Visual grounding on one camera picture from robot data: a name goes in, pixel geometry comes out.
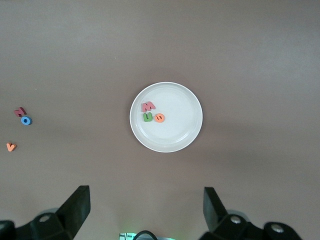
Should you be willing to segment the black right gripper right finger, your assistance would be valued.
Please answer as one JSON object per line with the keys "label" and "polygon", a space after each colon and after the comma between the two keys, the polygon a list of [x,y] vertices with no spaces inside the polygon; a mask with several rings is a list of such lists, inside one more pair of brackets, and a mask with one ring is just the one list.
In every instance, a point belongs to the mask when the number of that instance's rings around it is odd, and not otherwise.
{"label": "black right gripper right finger", "polygon": [[289,225],[267,222],[259,228],[238,214],[230,214],[216,190],[205,187],[203,191],[203,215],[208,227],[201,240],[300,240],[301,237]]}

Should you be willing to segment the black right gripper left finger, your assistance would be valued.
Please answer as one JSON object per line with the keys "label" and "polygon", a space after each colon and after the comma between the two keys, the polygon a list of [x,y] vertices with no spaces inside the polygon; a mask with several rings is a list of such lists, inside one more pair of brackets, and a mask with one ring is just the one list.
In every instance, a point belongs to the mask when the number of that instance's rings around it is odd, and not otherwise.
{"label": "black right gripper left finger", "polygon": [[16,227],[0,222],[2,240],[73,240],[91,211],[90,187],[79,186],[56,212],[45,212]]}

